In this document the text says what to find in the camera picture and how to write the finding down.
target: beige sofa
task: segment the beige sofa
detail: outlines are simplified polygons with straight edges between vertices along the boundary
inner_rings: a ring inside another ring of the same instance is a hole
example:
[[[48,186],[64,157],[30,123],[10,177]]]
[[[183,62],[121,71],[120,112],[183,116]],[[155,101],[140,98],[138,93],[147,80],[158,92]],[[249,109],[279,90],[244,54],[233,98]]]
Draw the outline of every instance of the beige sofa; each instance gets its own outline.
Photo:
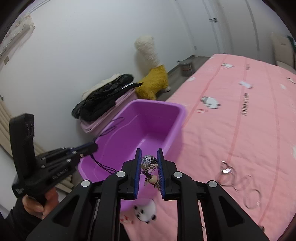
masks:
[[[271,34],[271,40],[276,65],[296,74],[296,70],[294,69],[296,55],[294,55],[290,40],[276,33]]]

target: yellow cloth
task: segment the yellow cloth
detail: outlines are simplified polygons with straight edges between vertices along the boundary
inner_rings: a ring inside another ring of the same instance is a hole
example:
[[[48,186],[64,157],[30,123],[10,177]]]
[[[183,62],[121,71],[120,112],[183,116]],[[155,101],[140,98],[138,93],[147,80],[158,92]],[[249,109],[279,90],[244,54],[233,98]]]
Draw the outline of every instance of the yellow cloth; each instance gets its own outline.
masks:
[[[136,89],[139,99],[156,100],[155,94],[161,89],[168,87],[168,74],[163,65],[151,69],[149,74],[139,83],[143,83]]]

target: bed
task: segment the bed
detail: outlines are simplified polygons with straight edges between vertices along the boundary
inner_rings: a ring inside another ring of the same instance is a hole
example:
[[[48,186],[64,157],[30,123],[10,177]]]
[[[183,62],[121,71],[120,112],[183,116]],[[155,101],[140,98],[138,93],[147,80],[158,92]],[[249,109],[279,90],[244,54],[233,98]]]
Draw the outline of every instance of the bed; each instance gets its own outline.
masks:
[[[187,109],[178,170],[205,183],[217,179],[224,160],[235,168],[237,180],[251,176],[241,191],[224,189],[264,226],[270,241],[279,239],[296,212],[295,81],[296,75],[278,66],[217,54],[168,100]],[[207,108],[203,97],[220,106]],[[163,201],[160,194],[154,201],[157,218],[149,224],[132,210],[123,213],[132,241],[176,240],[176,201]]]

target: white door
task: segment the white door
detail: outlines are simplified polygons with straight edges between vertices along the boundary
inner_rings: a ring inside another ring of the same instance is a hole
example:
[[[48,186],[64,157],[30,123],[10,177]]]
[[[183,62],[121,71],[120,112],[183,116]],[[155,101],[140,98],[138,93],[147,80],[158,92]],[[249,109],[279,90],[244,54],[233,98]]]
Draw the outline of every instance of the white door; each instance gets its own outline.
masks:
[[[218,19],[218,24],[215,24],[215,29],[217,29],[217,32],[220,33],[220,36],[222,38],[224,53],[234,54],[230,28],[223,8],[219,0],[209,0],[208,2],[213,9],[214,16],[216,16],[216,18]]]
[[[259,59],[253,14],[246,0],[212,0],[223,9],[233,43],[233,54]]]
[[[224,53],[217,17],[209,0],[177,0],[194,40],[196,55]]]

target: door handle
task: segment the door handle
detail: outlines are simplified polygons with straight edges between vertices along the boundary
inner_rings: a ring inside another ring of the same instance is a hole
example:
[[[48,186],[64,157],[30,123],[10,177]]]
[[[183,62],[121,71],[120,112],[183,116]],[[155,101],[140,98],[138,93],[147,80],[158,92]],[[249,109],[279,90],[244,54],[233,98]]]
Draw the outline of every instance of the door handle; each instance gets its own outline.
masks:
[[[210,22],[215,22],[215,23],[217,23],[217,22],[218,22],[218,19],[217,19],[217,18],[210,18],[209,21],[210,21]]]

